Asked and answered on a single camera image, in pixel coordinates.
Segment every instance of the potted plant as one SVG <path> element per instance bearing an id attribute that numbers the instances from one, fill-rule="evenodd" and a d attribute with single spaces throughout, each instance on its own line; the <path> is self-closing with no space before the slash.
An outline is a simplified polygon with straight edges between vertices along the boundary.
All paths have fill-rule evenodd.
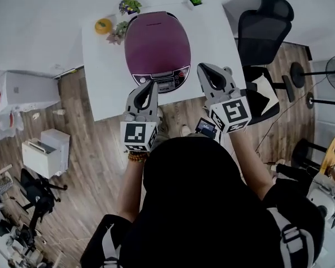
<path id="1" fill-rule="evenodd" d="M 120 45 L 121 42 L 124 40 L 127 29 L 128 29 L 127 21 L 118 23 L 116 29 L 112 31 L 110 35 L 107 37 L 107 41 L 109 41 L 110 44 Z"/>
<path id="2" fill-rule="evenodd" d="M 188 0 L 188 6 L 192 10 L 194 7 L 202 4 L 202 0 Z"/>
<path id="3" fill-rule="evenodd" d="M 119 11 L 122 15 L 128 13 L 128 15 L 133 13 L 140 13 L 141 4 L 138 0 L 122 0 L 119 4 Z"/>

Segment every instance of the fan stand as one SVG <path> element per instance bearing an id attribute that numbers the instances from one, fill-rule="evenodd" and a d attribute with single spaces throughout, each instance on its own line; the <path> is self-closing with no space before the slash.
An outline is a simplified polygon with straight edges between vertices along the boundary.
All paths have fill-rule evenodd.
<path id="1" fill-rule="evenodd" d="M 317 74 L 335 74 L 333 71 L 315 71 L 313 73 L 305 73 L 301 64 L 294 62 L 290 67 L 290 76 L 293 84 L 297 88 L 302 88 L 305 84 L 305 77 L 308 75 L 317 75 Z"/>
<path id="2" fill-rule="evenodd" d="M 314 107 L 314 103 L 323 103 L 323 104 L 335 105 L 335 101 L 327 101 L 327 100 L 314 99 L 314 94 L 311 93 L 311 92 L 308 92 L 307 99 L 305 101 L 306 101 L 307 107 L 309 109 L 312 109 Z"/>

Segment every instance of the orange fruit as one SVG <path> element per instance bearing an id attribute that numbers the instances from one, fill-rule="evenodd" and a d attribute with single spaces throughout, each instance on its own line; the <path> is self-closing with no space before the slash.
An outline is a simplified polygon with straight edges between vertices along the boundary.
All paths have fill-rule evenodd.
<path id="1" fill-rule="evenodd" d="M 109 19 L 103 18 L 95 23 L 94 28 L 98 34 L 105 35 L 112 30 L 113 25 Z"/>

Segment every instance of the black office chair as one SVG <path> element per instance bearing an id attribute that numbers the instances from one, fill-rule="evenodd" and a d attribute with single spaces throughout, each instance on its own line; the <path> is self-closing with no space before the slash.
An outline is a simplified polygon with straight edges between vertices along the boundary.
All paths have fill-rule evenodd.
<path id="1" fill-rule="evenodd" d="M 52 185 L 49 181 L 38 174 L 38 179 L 35 179 L 26 169 L 21 169 L 20 181 L 14 177 L 14 183 L 20 188 L 21 193 L 30 202 L 24 206 L 15 199 L 16 203 L 26 212 L 29 208 L 35 207 L 33 216 L 28 227 L 21 230 L 21 237 L 25 240 L 28 247 L 34 245 L 34 238 L 36 236 L 35 228 L 39 218 L 44 217 L 45 214 L 51 213 L 55 202 L 60 202 L 61 199 L 56 198 L 51 189 L 67 190 L 67 186 L 63 188 Z"/>
<path id="2" fill-rule="evenodd" d="M 263 73 L 275 93 L 276 89 L 286 90 L 290 102 L 294 101 L 295 96 L 289 78 L 282 76 L 283 83 L 273 83 L 266 68 L 254 65 L 266 65 L 273 62 L 281 43 L 291 29 L 293 19 L 294 11 L 286 0 L 262 0 L 258 10 L 244 12 L 238 22 L 238 53 L 246 82 L 253 82 Z M 248 103 L 250 105 L 261 103 L 255 94 L 248 93 L 250 90 L 253 91 L 252 88 L 247 84 Z M 276 104 L 261 116 L 254 116 L 251 112 L 250 125 L 278 114 L 279 110 L 279 104 Z"/>

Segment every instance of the white container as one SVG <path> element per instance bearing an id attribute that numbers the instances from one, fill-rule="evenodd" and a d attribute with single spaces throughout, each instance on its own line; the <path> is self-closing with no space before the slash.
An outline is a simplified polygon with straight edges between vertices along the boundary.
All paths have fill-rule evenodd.
<path id="1" fill-rule="evenodd" d="M 0 115 L 0 130 L 5 131 L 15 127 L 15 117 L 13 113 Z"/>
<path id="2" fill-rule="evenodd" d="M 0 76 L 0 114 L 43 109 L 57 102 L 57 80 L 9 72 Z"/>
<path id="3" fill-rule="evenodd" d="M 41 142 L 61 150 L 61 166 L 60 171 L 56 173 L 57 176 L 68 169 L 69 139 L 70 136 L 68 134 L 56 129 L 49 129 L 41 132 Z"/>
<path id="4" fill-rule="evenodd" d="M 22 143 L 23 164 L 49 179 L 61 168 L 61 150 L 34 138 Z"/>
<path id="5" fill-rule="evenodd" d="M 13 137 L 15 136 L 16 133 L 16 129 L 12 128 L 12 129 L 8 129 L 8 130 L 0 130 L 0 140 L 6 138 L 6 137 Z"/>

